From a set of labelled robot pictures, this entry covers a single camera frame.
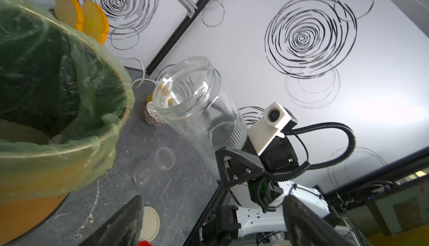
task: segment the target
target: beige round lid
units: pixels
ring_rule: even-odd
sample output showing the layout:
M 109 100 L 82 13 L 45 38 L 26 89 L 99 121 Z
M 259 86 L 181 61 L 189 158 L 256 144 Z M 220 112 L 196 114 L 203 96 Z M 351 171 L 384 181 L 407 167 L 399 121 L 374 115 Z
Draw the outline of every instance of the beige round lid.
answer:
M 140 241 L 153 241 L 160 230 L 160 217 L 152 207 L 143 208 L 143 225 L 140 232 Z

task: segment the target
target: black cable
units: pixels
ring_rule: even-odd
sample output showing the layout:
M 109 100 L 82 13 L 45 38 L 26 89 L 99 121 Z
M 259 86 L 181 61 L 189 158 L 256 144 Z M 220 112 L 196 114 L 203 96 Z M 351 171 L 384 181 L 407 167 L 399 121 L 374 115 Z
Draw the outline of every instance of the black cable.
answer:
M 290 195 L 291 193 L 292 193 L 292 190 L 294 189 L 294 188 L 296 188 L 297 187 L 297 185 L 298 184 L 293 184 L 292 185 L 292 187 L 290 188 L 290 190 L 289 190 L 289 193 L 287 194 L 287 195 Z
M 371 184 L 371 183 L 384 183 L 384 184 L 390 184 L 390 185 L 396 186 L 395 183 L 393 183 L 393 182 L 391 182 L 389 180 L 375 180 L 375 181 L 371 181 L 371 182 L 369 182 L 367 184 Z
M 309 163 L 308 163 L 308 158 L 309 158 L 309 154 L 308 154 L 308 150 L 307 150 L 307 147 L 305 146 L 305 144 L 304 144 L 304 142 L 301 140 L 301 138 L 299 138 L 299 136 L 296 134 L 296 132 L 294 131 L 294 130 L 291 130 L 292 131 L 292 133 L 293 133 L 293 135 L 298 139 L 298 141 L 303 145 L 303 147 L 304 147 L 304 150 L 305 150 L 305 153 L 306 153 L 306 157 L 307 157 L 307 160 L 303 163 L 303 164 L 301 164 L 301 166 L 298 166 L 297 168 L 295 168 L 295 169 L 293 169 L 293 170 L 291 170 L 291 171 L 286 171 L 286 172 L 274 172 L 274 173 L 267 173 L 267 174 L 269 174 L 269 176 L 276 176 L 276 174 L 288 174 L 288 176 L 294 176 L 295 174 L 299 174 L 299 173 L 301 173 L 301 174 L 303 174 L 306 170 L 307 170 L 307 168 L 308 168 L 308 166 L 309 166 Z M 276 211 L 276 209 L 280 206 L 276 206 L 276 207 L 272 207 L 272 206 L 268 206 L 268 204 L 266 204 L 262 199 L 261 199 L 261 197 L 260 197 L 260 193 L 259 193 L 259 189 L 260 189 L 260 187 L 266 182 L 266 180 L 267 180 L 267 176 L 265 176 L 265 177 L 262 177 L 262 178 L 260 178 L 259 179 L 259 181 L 257 182 L 257 184 L 256 184 L 256 190 L 257 190 L 257 192 L 256 192 L 256 201 L 257 201 L 257 203 L 259 204 L 259 206 L 261 206 L 261 208 L 262 208 L 262 210 L 265 212 L 265 211 L 268 211 L 268 212 L 275 212 Z
M 336 129 L 340 129 L 341 131 L 345 132 L 347 137 L 348 137 L 347 148 L 340 156 L 338 156 L 334 159 L 331 159 L 331 160 L 326 161 L 326 162 L 310 164 L 308 162 L 308 150 L 305 147 L 302 140 L 298 137 L 298 134 L 303 134 L 306 132 L 321 130 L 321 129 L 326 129 L 326 128 L 336 128 Z M 300 175 L 302 175 L 307 170 L 316 170 L 316 169 L 322 169 L 322 168 L 334 166 L 338 163 L 343 162 L 347 158 L 349 158 L 351 156 L 351 154 L 353 153 L 355 147 L 356 147 L 356 137 L 355 137 L 352 129 L 350 127 L 344 125 L 344 124 L 337 123 L 337 122 L 319 123 L 319 124 L 314 124 L 314 125 L 310 125 L 310 126 L 306 126 L 306 127 L 302 127 L 302 128 L 298 128 L 298 129 L 291 129 L 290 131 L 285 131 L 285 132 L 282 131 L 282 133 L 284 135 L 294 135 L 298 138 L 300 143 L 304 146 L 305 152 L 307 154 L 307 160 L 293 170 L 277 171 L 277 172 L 273 172 L 273 173 L 269 173 L 269 172 L 265 171 L 263 176 L 257 180 L 255 199 L 256 199 L 256 202 L 262 207 L 263 212 L 267 212 L 267 211 L 273 212 L 276 210 L 276 207 L 268 206 L 267 204 L 265 204 L 265 202 L 262 201 L 262 199 L 260 197 L 260 193 L 259 193 L 260 187 L 265 183 L 266 180 L 269 179 L 269 180 L 276 181 L 276 182 L 289 181 L 289 180 L 293 180 L 293 179 L 299 177 Z
M 274 236 L 274 235 L 276 235 L 276 234 L 278 234 L 280 232 L 283 232 L 283 231 L 275 231 L 275 232 L 270 232 L 268 234 L 265 234 L 265 232 L 262 232 L 261 234 L 262 234 L 263 237 L 260 238 L 259 240 L 256 240 L 256 245 L 258 245 L 264 239 L 267 239 L 268 240 L 267 243 L 270 243 L 271 241 L 269 240 L 269 237 Z
M 298 129 L 294 129 L 294 130 L 284 132 L 284 135 L 294 135 L 295 133 L 296 134 L 303 134 L 306 132 L 315 131 L 315 130 L 322 130 L 322 129 L 327 129 L 327 128 L 336 128 L 336 129 L 340 129 L 341 131 L 345 132 L 347 137 L 348 137 L 347 148 L 340 156 L 338 156 L 334 159 L 331 159 L 331 160 L 326 161 L 326 162 L 311 164 L 310 167 L 308 168 L 309 170 L 317 170 L 317 169 L 323 169 L 323 168 L 331 167 L 331 166 L 334 166 L 338 163 L 341 163 L 344 160 L 346 160 L 347 158 L 349 158 L 350 155 L 353 153 L 354 148 L 356 147 L 356 137 L 355 137 L 352 129 L 350 127 L 348 127 L 347 125 L 344 125 L 341 123 L 325 122 L 325 123 L 314 124 L 314 125 L 310 125 L 307 127 L 302 127 L 302 128 L 298 128 Z
M 305 153 L 307 155 L 307 161 L 308 161 L 308 150 L 307 147 L 304 145 L 304 142 L 301 140 L 301 138 L 299 138 L 299 136 L 297 135 L 297 133 L 294 130 L 291 130 L 293 135 L 298 139 L 298 141 L 303 145 L 303 148 L 305 150 Z
M 269 173 L 265 171 L 264 176 L 276 182 L 289 181 L 302 175 L 307 169 L 316 170 L 316 169 L 331 167 L 349 158 L 350 155 L 353 153 L 354 148 L 356 147 L 356 137 L 353 131 L 344 124 L 336 123 L 336 122 L 319 123 L 319 124 L 314 124 L 307 127 L 292 129 L 290 131 L 285 131 L 283 133 L 284 135 L 298 135 L 298 134 L 315 131 L 315 130 L 326 129 L 326 128 L 337 128 L 346 133 L 348 137 L 348 146 L 340 156 L 336 157 L 335 159 L 331 159 L 329 161 L 321 162 L 317 164 L 310 164 L 308 163 L 308 161 L 305 161 L 304 163 L 301 164 L 301 166 L 298 166 L 297 168 L 290 171 L 273 172 L 273 173 Z
M 315 195 L 315 196 L 316 196 L 316 197 L 318 197 L 319 199 L 323 199 L 324 201 L 326 201 L 322 194 L 320 194 L 320 195 L 315 194 L 315 193 L 311 192 L 310 190 L 305 189 L 305 188 L 302 188 L 302 187 L 296 187 L 296 189 L 301 189 L 301 190 L 307 191 L 307 192 L 309 192 L 309 193 L 312 193 L 313 195 Z
M 354 202 L 362 203 L 362 199 L 363 199 L 362 196 L 360 196 L 361 200 L 358 201 L 358 200 L 356 200 L 353 197 L 353 195 L 356 195 L 356 194 L 360 195 L 360 193 L 362 192 L 362 190 L 364 190 L 365 188 L 371 188 L 371 187 L 374 187 L 374 189 L 372 189 L 371 192 L 374 191 L 377 188 L 380 188 L 380 187 L 383 187 L 384 191 L 387 192 L 387 186 L 389 185 L 389 183 L 393 184 L 391 181 L 387 181 L 387 180 L 375 180 L 375 181 L 371 181 L 371 182 L 369 182 L 367 184 L 364 184 L 364 185 L 360 186 L 358 189 L 354 189 L 353 191 L 349 192 L 348 193 L 348 197 L 349 197 L 349 199 L 353 200 Z

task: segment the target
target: red object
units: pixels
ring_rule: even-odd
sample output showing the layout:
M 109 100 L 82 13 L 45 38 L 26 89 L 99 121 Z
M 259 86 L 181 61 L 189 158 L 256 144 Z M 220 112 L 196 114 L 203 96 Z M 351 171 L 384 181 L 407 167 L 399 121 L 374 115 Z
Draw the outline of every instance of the red object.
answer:
M 140 241 L 137 246 L 152 246 L 151 244 L 149 244 L 147 241 Z

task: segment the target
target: white camera housing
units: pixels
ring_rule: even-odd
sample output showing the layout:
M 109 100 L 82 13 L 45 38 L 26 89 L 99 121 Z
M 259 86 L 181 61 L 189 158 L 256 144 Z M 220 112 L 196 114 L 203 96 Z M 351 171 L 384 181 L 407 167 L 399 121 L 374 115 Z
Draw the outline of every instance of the white camera housing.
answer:
M 273 110 L 279 111 L 279 117 L 271 121 L 269 114 Z M 247 134 L 258 156 L 264 152 L 272 139 L 289 123 L 296 125 L 297 120 L 279 103 L 274 102 L 264 110 L 263 116 L 254 125 L 252 125 Z

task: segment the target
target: white mesh strainer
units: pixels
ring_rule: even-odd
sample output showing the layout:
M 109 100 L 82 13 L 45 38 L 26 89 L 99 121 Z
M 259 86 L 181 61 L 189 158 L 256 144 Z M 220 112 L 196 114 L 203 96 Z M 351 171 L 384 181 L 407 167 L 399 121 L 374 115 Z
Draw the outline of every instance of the white mesh strainer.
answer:
M 147 102 L 146 104 L 145 118 L 146 122 L 151 126 L 161 126 L 166 124 L 161 115 L 155 110 L 152 101 Z

